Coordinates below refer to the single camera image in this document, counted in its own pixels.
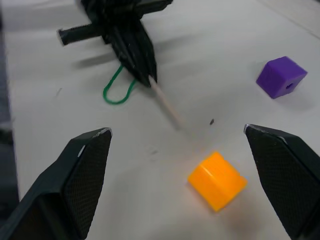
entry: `green wire loop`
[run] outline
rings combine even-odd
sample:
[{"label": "green wire loop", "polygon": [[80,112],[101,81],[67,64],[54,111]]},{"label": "green wire loop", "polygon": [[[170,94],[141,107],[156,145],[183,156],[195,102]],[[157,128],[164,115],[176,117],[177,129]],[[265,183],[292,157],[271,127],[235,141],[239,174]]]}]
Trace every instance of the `green wire loop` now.
[{"label": "green wire loop", "polygon": [[113,75],[113,77],[111,78],[111,80],[110,80],[110,82],[108,83],[108,85],[105,86],[105,88],[103,89],[103,93],[102,93],[103,98],[104,98],[104,100],[105,100],[108,104],[110,104],[110,105],[120,105],[120,104],[124,104],[124,103],[128,100],[128,98],[129,98],[129,96],[130,96],[130,94],[131,94],[131,92],[132,92],[132,90],[133,90],[133,88],[134,88],[134,86],[135,86],[135,84],[136,84],[136,82],[137,82],[136,79],[134,79],[134,80],[132,81],[132,83],[130,84],[130,86],[129,86],[129,88],[128,88],[128,91],[126,92],[125,97],[124,97],[122,100],[112,101],[112,100],[108,99],[107,93],[108,93],[109,89],[111,88],[112,84],[114,83],[114,81],[116,80],[116,78],[118,77],[118,75],[121,73],[121,71],[122,71],[123,68],[124,68],[124,66],[121,65],[121,66],[119,67],[119,69],[115,72],[115,74]]}]

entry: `orange cube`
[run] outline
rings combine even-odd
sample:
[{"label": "orange cube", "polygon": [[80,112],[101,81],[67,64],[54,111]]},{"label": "orange cube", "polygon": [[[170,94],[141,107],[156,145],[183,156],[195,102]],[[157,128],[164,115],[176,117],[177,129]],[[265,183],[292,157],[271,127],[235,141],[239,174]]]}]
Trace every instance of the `orange cube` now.
[{"label": "orange cube", "polygon": [[216,212],[247,185],[247,180],[218,152],[205,159],[188,177],[188,182]]}]

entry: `black object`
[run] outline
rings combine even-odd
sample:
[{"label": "black object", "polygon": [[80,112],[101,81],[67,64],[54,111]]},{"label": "black object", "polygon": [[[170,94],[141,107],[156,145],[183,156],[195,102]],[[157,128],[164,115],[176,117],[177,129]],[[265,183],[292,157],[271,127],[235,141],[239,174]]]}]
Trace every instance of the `black object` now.
[{"label": "black object", "polygon": [[144,14],[162,11],[173,0],[81,0],[92,22],[59,30],[63,45],[102,36],[129,72],[146,87],[149,76],[157,82],[153,44],[140,19]]},{"label": "black object", "polygon": [[111,130],[103,128],[72,139],[0,228],[0,239],[85,239],[102,191],[111,138]]},{"label": "black object", "polygon": [[261,185],[292,240],[320,239],[320,157],[298,136],[247,125]]}]

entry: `wooden skewer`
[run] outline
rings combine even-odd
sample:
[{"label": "wooden skewer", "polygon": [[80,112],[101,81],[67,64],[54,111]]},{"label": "wooden skewer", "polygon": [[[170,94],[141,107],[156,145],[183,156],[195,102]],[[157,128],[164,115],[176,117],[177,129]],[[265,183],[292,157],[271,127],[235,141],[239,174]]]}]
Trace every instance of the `wooden skewer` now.
[{"label": "wooden skewer", "polygon": [[149,76],[149,81],[151,85],[151,89],[155,92],[157,95],[159,101],[161,104],[167,109],[167,111],[170,113],[172,116],[173,120],[177,124],[179,128],[182,128],[185,126],[185,122],[183,119],[180,117],[180,115],[177,113],[175,108],[170,104],[170,102],[167,100],[165,94],[162,92],[160,87],[158,86],[157,82],[153,79],[153,77]]}]

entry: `hole in purple cube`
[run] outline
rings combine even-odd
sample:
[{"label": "hole in purple cube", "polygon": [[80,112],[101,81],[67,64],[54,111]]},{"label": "hole in purple cube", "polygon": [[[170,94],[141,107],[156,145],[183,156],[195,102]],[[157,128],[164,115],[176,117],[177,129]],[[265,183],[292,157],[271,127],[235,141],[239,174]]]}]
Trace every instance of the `hole in purple cube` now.
[{"label": "hole in purple cube", "polygon": [[289,84],[288,86],[286,86],[286,89],[291,88],[291,87],[292,87],[292,85],[293,85],[293,83]]}]

